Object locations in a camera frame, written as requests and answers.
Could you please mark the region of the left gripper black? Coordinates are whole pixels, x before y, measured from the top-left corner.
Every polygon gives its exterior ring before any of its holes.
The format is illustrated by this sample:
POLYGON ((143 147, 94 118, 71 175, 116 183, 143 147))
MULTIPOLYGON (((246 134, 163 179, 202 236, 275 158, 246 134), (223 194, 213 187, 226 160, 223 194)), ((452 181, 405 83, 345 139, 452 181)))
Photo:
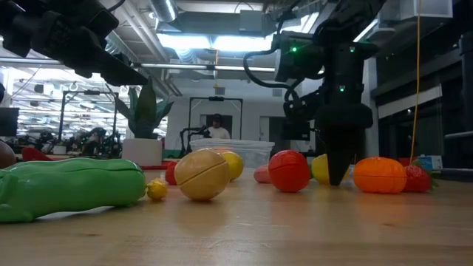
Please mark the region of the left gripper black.
POLYGON ((0 0, 3 48, 24 58, 34 50, 113 86, 145 85, 146 77, 105 50, 118 20, 99 0, 0 0))

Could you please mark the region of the yellow toy bell pepper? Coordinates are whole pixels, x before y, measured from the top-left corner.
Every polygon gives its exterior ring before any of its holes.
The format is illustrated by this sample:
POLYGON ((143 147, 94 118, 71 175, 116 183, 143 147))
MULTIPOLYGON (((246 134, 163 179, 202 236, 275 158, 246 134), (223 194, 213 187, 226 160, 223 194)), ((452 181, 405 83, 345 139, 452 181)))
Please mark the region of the yellow toy bell pepper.
POLYGON ((328 160, 327 155, 322 154, 318 157, 315 157, 311 164, 311 174, 316 179, 316 181, 322 185, 330 184, 330 175, 328 169, 328 160))

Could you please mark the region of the ribbed orange toy fruit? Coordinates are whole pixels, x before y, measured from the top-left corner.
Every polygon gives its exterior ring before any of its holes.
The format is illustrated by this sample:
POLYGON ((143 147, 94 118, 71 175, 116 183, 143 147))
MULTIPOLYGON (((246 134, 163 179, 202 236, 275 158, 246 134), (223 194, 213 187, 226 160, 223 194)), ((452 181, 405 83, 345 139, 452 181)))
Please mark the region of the ribbed orange toy fruit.
POLYGON ((353 181, 363 192, 398 194, 405 188, 406 170, 396 160, 369 157, 355 165, 353 181))

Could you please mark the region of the pink toy fruit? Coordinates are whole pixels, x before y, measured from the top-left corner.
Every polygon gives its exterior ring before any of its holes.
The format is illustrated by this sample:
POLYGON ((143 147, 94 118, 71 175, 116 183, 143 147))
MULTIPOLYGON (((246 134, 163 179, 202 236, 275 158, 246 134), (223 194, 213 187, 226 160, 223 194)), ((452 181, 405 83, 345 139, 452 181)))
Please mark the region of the pink toy fruit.
POLYGON ((268 165, 258 167, 253 173, 253 178, 258 183, 271 183, 268 165))

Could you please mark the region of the red toy strawberry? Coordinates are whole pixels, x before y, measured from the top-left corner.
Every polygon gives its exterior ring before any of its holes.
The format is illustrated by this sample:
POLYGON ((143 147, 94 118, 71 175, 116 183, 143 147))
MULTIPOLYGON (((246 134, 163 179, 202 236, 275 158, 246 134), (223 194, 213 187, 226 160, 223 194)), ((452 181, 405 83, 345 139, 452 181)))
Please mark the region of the red toy strawberry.
POLYGON ((426 193, 435 190, 439 185, 432 178, 432 171, 422 166, 418 160, 413 161, 406 170, 406 185, 403 192, 426 193))

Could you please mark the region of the yellow toy lemon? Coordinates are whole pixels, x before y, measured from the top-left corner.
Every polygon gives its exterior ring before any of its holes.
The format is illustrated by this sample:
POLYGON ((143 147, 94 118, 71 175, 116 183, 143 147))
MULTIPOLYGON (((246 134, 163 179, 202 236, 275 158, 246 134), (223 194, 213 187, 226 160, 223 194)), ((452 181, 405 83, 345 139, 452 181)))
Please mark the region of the yellow toy lemon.
POLYGON ((225 151, 221 155, 228 164, 231 180, 237 179, 244 169, 242 158, 232 151, 225 151))

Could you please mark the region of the small red toy fruit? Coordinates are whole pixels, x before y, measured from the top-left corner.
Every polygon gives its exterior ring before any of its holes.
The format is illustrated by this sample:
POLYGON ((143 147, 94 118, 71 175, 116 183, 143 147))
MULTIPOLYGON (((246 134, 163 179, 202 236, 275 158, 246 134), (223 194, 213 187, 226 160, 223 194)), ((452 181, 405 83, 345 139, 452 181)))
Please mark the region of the small red toy fruit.
POLYGON ((175 170, 176 165, 177 165, 176 161, 171 161, 167 166, 166 173, 165 173, 165 180, 169 185, 177 184, 175 176, 174 176, 174 170, 175 170))

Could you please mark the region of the brown toy kiwi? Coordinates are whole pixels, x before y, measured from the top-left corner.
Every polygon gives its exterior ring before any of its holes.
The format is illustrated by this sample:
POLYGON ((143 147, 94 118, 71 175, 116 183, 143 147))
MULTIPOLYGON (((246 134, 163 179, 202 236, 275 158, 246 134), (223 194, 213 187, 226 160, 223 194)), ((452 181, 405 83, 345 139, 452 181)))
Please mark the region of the brown toy kiwi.
POLYGON ((0 140, 0 169, 16 164, 17 159, 14 151, 0 140))

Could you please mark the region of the black curtain panel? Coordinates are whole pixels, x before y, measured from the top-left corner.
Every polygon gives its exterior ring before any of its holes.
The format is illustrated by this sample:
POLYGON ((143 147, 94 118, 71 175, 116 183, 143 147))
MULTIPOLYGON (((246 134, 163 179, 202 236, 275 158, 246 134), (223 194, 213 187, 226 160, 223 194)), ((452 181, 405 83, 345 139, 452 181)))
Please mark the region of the black curtain panel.
POLYGON ((338 129, 353 132, 355 134, 355 155, 359 152, 363 153, 364 128, 361 127, 358 123, 329 123, 327 121, 318 121, 316 125, 321 131, 321 138, 325 143, 325 149, 327 132, 332 129, 338 129))

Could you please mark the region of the green snake plant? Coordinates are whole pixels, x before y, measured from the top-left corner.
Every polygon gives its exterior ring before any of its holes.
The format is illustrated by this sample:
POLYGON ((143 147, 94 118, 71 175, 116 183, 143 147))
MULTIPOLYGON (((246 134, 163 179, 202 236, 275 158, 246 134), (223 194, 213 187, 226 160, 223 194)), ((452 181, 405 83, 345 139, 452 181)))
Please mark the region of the green snake plant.
POLYGON ((157 101, 153 80, 148 79, 140 94, 135 88, 129 89, 129 106, 118 96, 114 96, 116 109, 128 120, 128 127, 135 138, 153 139, 154 130, 168 115, 173 106, 169 99, 157 101))

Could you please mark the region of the long linear ceiling light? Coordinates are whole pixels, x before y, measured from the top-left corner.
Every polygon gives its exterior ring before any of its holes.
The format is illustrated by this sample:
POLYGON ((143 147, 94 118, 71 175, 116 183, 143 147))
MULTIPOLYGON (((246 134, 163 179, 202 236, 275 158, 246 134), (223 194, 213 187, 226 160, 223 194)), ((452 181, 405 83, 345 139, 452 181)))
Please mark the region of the long linear ceiling light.
POLYGON ((133 63, 134 68, 149 68, 149 69, 187 69, 187 70, 211 70, 211 71, 235 71, 243 72, 243 66, 227 66, 227 65, 212 65, 212 64, 170 64, 170 63, 133 63))

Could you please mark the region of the black monitor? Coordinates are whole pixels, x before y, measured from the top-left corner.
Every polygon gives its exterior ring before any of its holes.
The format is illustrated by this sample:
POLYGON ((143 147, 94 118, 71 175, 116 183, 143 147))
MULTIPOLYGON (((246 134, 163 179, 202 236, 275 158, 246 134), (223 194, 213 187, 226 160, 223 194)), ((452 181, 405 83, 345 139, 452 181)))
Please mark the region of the black monitor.
POLYGON ((19 108, 0 107, 0 137, 15 137, 18 130, 19 108))

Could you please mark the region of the green toy cucumber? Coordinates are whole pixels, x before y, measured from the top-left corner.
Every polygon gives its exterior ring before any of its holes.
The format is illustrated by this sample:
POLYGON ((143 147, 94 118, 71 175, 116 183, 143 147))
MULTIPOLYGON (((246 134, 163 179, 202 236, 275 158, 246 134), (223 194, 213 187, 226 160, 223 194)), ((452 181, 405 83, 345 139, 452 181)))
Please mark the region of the green toy cucumber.
POLYGON ((129 160, 77 157, 16 163, 0 169, 0 223, 132 205, 145 190, 143 171, 129 160))

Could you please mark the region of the tan toy potato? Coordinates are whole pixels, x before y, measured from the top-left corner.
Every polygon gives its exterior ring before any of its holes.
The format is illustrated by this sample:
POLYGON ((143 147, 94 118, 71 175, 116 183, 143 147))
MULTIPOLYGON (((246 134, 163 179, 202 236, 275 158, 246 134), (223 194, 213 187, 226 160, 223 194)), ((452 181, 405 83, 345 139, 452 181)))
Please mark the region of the tan toy potato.
POLYGON ((213 149, 200 149, 187 154, 174 169, 180 191, 196 201, 211 200, 221 194, 231 176, 224 157, 213 149))

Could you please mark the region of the grey ceiling box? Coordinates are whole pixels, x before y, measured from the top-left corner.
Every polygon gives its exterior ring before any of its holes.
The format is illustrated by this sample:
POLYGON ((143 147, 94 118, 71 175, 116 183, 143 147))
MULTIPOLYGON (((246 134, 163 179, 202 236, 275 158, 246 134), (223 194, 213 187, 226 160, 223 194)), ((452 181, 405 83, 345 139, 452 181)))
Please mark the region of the grey ceiling box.
POLYGON ((240 10, 239 31, 244 33, 258 34, 263 28, 264 15, 258 10, 240 10))

